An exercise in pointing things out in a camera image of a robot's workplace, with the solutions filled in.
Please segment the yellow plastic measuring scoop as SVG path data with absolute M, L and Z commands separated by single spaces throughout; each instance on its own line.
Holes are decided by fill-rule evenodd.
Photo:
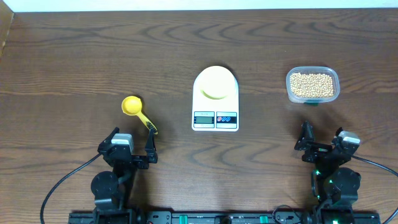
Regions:
M 128 116 L 137 116 L 145 127 L 149 130 L 153 129 L 154 134 L 158 134 L 158 129 L 153 122 L 142 112 L 142 101 L 137 96 L 127 96 L 121 103 L 121 109 Z

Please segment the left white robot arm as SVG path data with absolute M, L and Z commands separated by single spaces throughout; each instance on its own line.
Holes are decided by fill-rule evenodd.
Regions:
M 121 134 L 115 128 L 98 146 L 99 155 L 112 168 L 97 174 L 91 181 L 91 191 L 95 196 L 93 221 L 95 223 L 146 223 L 147 218 L 140 208 L 129 207 L 129 198 L 136 173 L 156 164 L 158 155 L 154 136 L 149 131 L 145 145 L 145 155 L 134 155 L 131 134 Z

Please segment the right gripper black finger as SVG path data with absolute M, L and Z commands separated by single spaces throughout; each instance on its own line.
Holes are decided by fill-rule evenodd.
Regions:
M 299 137 L 298 141 L 299 142 L 314 142 L 315 141 L 313 127 L 308 121 L 303 122 L 302 130 L 301 130 L 300 137 Z
M 343 131 L 343 128 L 342 128 L 342 127 L 339 127 L 339 128 L 336 130 L 335 136 L 333 137 L 333 145 L 337 145 L 337 144 L 340 143 L 339 134 L 340 134 L 342 131 Z

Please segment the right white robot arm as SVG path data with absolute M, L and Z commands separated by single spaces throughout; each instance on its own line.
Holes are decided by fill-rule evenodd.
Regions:
M 302 215 L 302 223 L 354 223 L 352 204 L 358 200 L 361 175 L 342 165 L 359 145 L 358 135 L 342 128 L 330 144 L 316 142 L 312 125 L 303 122 L 294 149 L 303 151 L 304 162 L 315 165 L 311 186 L 318 205 Z

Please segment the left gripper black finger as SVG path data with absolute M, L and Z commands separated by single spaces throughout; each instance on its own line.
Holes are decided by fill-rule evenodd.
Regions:
M 155 135 L 155 129 L 151 128 L 149 130 L 149 135 L 148 135 L 146 146 L 145 146 L 145 151 L 147 153 L 147 156 L 149 156 L 149 157 L 155 157 L 157 155 L 157 151 L 155 148 L 154 135 Z
M 102 142 L 102 145 L 108 145 L 111 144 L 111 140 L 114 137 L 115 134 L 119 133 L 119 128 L 115 127 L 111 133 L 104 139 L 104 141 Z

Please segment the yellow plastic bowl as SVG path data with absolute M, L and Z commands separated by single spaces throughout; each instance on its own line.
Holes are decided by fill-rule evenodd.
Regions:
M 236 90 L 236 79 L 232 72 L 222 66 L 211 66 L 198 76 L 200 92 L 212 100 L 231 96 Z

